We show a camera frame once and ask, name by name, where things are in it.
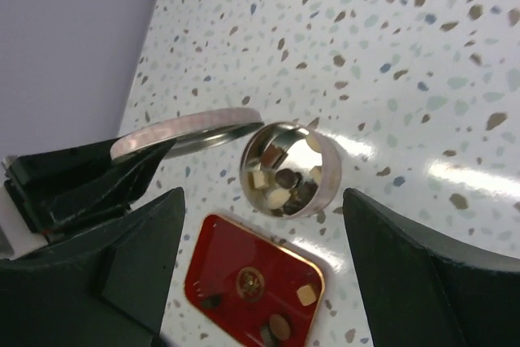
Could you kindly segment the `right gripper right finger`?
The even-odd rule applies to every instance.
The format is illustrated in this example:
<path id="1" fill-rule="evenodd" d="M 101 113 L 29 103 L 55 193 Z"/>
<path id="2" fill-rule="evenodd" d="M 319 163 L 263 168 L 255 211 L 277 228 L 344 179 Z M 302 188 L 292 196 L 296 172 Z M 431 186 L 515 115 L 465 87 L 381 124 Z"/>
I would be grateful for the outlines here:
<path id="1" fill-rule="evenodd" d="M 376 346 L 517 346 L 519 261 L 455 240 L 356 189 L 342 212 Z"/>

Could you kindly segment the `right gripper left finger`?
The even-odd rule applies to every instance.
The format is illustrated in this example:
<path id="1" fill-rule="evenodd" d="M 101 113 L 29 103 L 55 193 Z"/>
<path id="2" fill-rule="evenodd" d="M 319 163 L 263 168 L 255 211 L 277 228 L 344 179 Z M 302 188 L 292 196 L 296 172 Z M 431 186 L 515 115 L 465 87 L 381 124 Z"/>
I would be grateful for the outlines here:
<path id="1" fill-rule="evenodd" d="M 169 190 L 123 217 L 1 263 L 4 346 L 165 346 L 185 217 Z"/>

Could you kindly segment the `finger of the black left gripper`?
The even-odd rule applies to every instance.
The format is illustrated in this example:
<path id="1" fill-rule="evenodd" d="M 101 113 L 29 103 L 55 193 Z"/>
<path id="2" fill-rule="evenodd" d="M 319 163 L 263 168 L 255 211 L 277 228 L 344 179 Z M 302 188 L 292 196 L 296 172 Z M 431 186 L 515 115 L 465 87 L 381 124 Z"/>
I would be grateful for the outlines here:
<path id="1" fill-rule="evenodd" d="M 4 185 L 33 233 L 71 233 L 127 213 L 174 141 L 115 161 L 113 139 L 15 158 Z"/>

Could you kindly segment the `round metal tin lid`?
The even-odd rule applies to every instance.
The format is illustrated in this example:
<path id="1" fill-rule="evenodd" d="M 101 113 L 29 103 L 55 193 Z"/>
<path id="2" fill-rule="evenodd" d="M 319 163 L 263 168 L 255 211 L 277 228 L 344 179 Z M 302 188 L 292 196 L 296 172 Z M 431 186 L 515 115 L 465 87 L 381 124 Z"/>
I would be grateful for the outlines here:
<path id="1" fill-rule="evenodd" d="M 174 141 L 166 157 L 175 158 L 237 140 L 263 125 L 261 115 L 248 107 L 203 111 L 131 132 L 114 142 L 110 157 L 119 163 L 149 147 Z"/>

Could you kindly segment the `dark striped chocolate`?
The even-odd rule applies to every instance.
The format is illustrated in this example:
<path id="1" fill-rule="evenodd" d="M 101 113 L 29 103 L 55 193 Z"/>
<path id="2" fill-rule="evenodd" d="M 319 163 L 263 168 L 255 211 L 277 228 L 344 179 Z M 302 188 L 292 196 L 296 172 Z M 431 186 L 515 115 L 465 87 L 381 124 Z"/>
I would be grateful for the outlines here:
<path id="1" fill-rule="evenodd" d="M 301 199 L 290 198 L 283 204 L 281 210 L 285 215 L 295 215 L 302 210 L 305 205 Z"/>

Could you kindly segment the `dark teardrop chocolate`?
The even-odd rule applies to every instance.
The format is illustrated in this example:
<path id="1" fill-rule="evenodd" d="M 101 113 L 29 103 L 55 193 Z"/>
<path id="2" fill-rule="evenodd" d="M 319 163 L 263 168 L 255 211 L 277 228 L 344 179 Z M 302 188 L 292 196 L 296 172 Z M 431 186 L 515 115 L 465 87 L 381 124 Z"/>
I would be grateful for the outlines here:
<path id="1" fill-rule="evenodd" d="M 310 202 L 318 190 L 318 185 L 313 181 L 305 181 L 296 188 L 296 197 L 304 204 Z"/>

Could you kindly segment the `white round chocolate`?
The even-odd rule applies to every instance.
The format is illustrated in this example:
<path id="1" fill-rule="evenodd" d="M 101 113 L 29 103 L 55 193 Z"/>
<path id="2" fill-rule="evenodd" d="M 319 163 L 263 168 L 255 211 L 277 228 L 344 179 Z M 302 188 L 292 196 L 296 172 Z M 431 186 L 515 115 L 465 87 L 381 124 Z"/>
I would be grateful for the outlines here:
<path id="1" fill-rule="evenodd" d="M 282 208 L 291 196 L 292 194 L 288 189 L 273 189 L 267 194 L 266 207 L 270 210 Z"/>

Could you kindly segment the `dark oval chocolate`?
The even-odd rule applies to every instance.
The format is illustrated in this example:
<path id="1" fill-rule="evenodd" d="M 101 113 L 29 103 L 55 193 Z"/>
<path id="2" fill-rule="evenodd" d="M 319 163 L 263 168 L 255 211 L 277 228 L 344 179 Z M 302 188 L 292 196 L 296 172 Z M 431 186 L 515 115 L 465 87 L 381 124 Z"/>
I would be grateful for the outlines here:
<path id="1" fill-rule="evenodd" d="M 278 170 L 275 173 L 275 182 L 283 189 L 295 189 L 300 184 L 301 180 L 301 173 L 289 168 Z"/>

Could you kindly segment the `white rectangular chocolate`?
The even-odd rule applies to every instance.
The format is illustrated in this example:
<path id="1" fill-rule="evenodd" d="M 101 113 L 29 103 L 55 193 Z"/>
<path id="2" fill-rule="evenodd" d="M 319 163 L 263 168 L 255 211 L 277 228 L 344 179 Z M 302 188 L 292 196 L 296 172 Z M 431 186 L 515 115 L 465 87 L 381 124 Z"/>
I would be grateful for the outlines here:
<path id="1" fill-rule="evenodd" d="M 251 178 L 255 189 L 267 189 L 270 186 L 270 178 L 267 172 L 252 171 Z"/>

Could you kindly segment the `tan square Sweet chocolate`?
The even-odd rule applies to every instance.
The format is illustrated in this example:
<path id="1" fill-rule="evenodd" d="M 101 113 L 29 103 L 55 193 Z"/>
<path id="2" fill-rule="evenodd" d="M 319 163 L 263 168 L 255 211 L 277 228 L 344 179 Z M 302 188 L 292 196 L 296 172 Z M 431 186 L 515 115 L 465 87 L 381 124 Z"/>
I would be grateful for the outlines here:
<path id="1" fill-rule="evenodd" d="M 321 146 L 319 144 L 319 141 L 313 137 L 312 135 L 309 135 L 305 138 L 305 141 L 307 143 L 307 145 L 316 153 L 318 154 L 321 154 L 322 153 L 322 149 L 321 149 Z"/>

